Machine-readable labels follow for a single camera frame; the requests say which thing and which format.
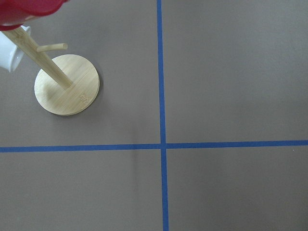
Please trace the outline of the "white cup on tree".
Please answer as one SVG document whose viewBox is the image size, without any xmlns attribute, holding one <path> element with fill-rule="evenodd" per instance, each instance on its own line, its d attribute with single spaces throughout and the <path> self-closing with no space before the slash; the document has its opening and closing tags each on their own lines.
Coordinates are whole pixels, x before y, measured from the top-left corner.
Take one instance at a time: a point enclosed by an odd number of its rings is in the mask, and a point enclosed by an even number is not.
<svg viewBox="0 0 308 231">
<path fill-rule="evenodd" d="M 0 32 L 0 66 L 9 73 L 16 70 L 24 52 L 2 31 Z"/>
</svg>

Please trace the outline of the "red cup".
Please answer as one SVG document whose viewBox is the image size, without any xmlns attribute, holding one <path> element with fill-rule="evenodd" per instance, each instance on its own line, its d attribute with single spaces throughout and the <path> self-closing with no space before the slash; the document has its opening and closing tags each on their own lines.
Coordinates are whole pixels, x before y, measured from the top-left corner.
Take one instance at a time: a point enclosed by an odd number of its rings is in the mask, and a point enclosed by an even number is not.
<svg viewBox="0 0 308 231">
<path fill-rule="evenodd" d="M 20 25 L 33 17 L 44 17 L 58 11 L 67 0 L 1 0 L 0 25 Z"/>
</svg>

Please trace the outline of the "wooden mug tree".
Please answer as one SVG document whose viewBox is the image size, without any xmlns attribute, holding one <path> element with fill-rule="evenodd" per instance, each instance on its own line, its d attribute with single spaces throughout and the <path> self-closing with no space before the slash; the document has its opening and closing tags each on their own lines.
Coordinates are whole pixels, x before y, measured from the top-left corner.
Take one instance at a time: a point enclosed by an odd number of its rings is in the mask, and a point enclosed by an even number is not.
<svg viewBox="0 0 308 231">
<path fill-rule="evenodd" d="M 51 59 L 48 51 L 65 50 L 67 44 L 40 46 L 22 27 L 3 31 L 3 35 L 41 68 L 35 79 L 34 93 L 45 110 L 60 116 L 71 116 L 94 102 L 100 79 L 88 59 L 75 54 Z"/>
</svg>

